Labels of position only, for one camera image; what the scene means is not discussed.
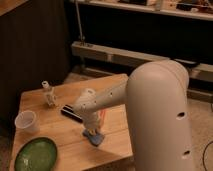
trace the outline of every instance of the black object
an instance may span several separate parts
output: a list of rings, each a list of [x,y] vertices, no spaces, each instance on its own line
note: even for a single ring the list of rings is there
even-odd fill
[[[198,0],[181,0],[177,4],[177,9],[184,11],[191,11],[192,8],[196,8],[198,5]]]
[[[71,119],[74,119],[75,121],[79,122],[79,123],[82,123],[83,120],[82,118],[79,116],[79,115],[76,115],[74,112],[73,112],[73,108],[72,106],[69,106],[69,105],[65,105],[63,107],[63,109],[61,109],[61,113]]]
[[[208,171],[207,168],[206,168],[206,163],[205,163],[205,154],[206,154],[206,150],[207,150],[208,147],[209,147],[210,145],[212,145],[212,144],[213,144],[213,141],[210,141],[210,142],[205,146],[205,148],[204,148],[204,150],[203,150],[202,162],[203,162],[203,167],[204,167],[205,171]]]

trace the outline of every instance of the wooden table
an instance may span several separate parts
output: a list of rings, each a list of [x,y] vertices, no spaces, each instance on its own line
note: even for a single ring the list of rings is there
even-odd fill
[[[59,105],[49,108],[44,101],[42,89],[24,92],[21,96],[20,111],[33,110],[38,116],[40,132],[34,135],[16,130],[10,170],[20,148],[35,137],[49,137],[57,145],[58,158],[55,170],[85,170],[112,161],[132,156],[128,125],[124,106],[106,110],[103,133],[104,142],[99,147],[92,146],[82,136],[83,125],[60,113],[65,104],[72,104],[85,88],[100,91],[124,80],[125,74],[99,79],[64,84],[55,87]]]

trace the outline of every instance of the plate rim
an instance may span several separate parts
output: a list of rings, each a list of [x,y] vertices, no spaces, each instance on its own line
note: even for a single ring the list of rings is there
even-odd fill
[[[32,143],[32,142],[35,141],[35,140],[39,140],[39,139],[46,139],[46,140],[50,141],[50,142],[53,144],[54,148],[56,149],[56,155],[55,155],[56,157],[55,157],[55,161],[53,162],[52,168],[54,167],[54,165],[55,165],[55,163],[56,163],[56,160],[57,160],[57,156],[58,156],[58,148],[57,148],[57,146],[56,146],[56,143],[55,143],[52,139],[50,139],[49,137],[36,137],[36,138],[33,138],[33,139],[29,140],[27,143],[25,143],[25,144],[21,147],[21,149],[18,151],[18,153],[17,153],[17,155],[16,155],[15,162],[14,162],[14,169],[15,169],[15,171],[17,170],[17,168],[16,168],[16,163],[17,163],[17,159],[18,159],[18,156],[19,156],[20,152],[21,152],[28,144]]]

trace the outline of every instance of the screw hole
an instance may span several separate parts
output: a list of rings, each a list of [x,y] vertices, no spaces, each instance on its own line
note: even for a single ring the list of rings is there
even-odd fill
[[[190,155],[190,151],[189,150],[185,151],[182,155],[182,159],[187,159],[189,157],[189,155]]]
[[[185,116],[185,113],[184,112],[181,112],[177,115],[177,119],[182,119],[183,117]]]

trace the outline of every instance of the bottle cap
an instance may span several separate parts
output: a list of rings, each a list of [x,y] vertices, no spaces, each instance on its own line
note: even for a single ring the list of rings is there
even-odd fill
[[[45,88],[45,89],[46,89],[46,88],[49,88],[49,86],[50,86],[49,83],[48,83],[47,81],[42,81],[41,84],[42,84],[43,88]]]

